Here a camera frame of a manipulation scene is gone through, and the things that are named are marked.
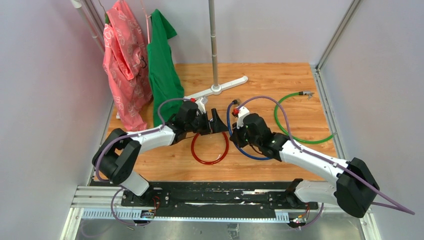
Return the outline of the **red cable lock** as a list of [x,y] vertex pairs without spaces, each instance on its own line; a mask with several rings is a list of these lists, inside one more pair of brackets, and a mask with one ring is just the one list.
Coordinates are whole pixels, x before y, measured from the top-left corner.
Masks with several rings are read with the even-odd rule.
[[230,140],[226,132],[209,135],[193,136],[190,152],[195,161],[202,165],[216,165],[223,161],[230,151]]

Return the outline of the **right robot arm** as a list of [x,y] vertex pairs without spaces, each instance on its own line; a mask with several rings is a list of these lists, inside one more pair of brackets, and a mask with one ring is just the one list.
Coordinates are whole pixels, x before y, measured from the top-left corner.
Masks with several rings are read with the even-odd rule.
[[321,202],[337,205],[353,217],[364,217],[377,195],[370,187],[380,187],[363,160],[333,158],[302,146],[286,134],[272,132],[256,113],[240,111],[235,117],[230,140],[236,146],[256,147],[266,158],[299,166],[325,179],[325,183],[296,180],[294,189],[285,195],[290,208]]

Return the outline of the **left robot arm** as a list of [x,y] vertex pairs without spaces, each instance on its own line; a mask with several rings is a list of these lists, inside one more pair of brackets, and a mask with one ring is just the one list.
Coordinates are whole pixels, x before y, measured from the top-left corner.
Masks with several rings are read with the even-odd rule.
[[134,194],[140,206],[149,206],[153,193],[149,182],[134,171],[140,154],[165,146],[172,146],[186,138],[187,133],[199,135],[225,133],[228,126],[211,110],[208,117],[201,100],[184,99],[179,110],[168,120],[154,128],[138,132],[114,129],[92,158],[96,173],[104,175],[103,181],[119,185]]

